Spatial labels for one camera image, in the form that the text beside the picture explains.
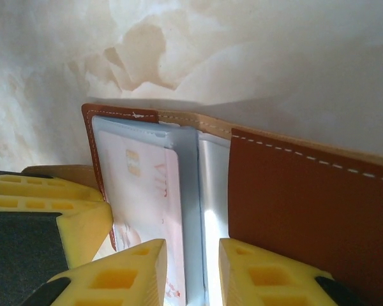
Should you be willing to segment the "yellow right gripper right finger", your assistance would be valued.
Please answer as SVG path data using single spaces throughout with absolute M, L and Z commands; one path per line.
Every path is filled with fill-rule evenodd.
M 219 244 L 224 305 L 353 305 L 328 272 L 232 238 Z

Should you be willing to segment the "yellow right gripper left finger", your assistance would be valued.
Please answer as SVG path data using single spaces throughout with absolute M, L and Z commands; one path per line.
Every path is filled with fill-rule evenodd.
M 55 275 L 29 305 L 163 305 L 167 244 L 154 239 Z

